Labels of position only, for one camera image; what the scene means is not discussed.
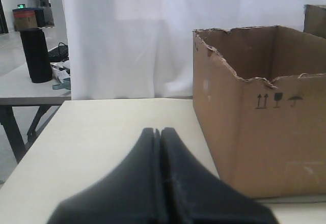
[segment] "table surface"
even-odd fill
[[[54,84],[58,84],[55,79],[32,83],[25,63],[0,77],[0,105],[61,105],[65,100],[71,99],[69,90],[55,91],[52,89]]]
[[[67,101],[0,189],[0,223],[46,223],[60,201],[112,171],[145,127],[174,127],[193,155],[218,175],[192,100]],[[326,220],[325,203],[269,206],[283,224]]]

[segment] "floor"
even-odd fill
[[[55,28],[43,29],[47,48],[52,49],[58,45]],[[7,74],[25,62],[25,55],[19,32],[0,35],[0,76]],[[37,107],[15,107],[14,114],[24,141],[27,141],[27,131],[37,111]],[[40,125],[53,112],[52,108],[42,118]],[[2,126],[0,126],[0,188],[17,166],[15,157],[10,148],[8,139]]]

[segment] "white curtain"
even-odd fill
[[[326,0],[64,0],[73,99],[192,95],[192,30],[303,29]]]

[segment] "black cylindrical container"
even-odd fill
[[[32,82],[42,83],[52,80],[43,31],[39,28],[26,29],[20,32],[20,37]]]

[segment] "keep dry umbrella symbol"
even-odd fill
[[[291,104],[291,107],[294,107],[296,101],[303,100],[303,98],[300,96],[300,94],[296,94],[296,95],[293,95],[292,97],[290,97],[289,100],[293,101],[293,103]]]

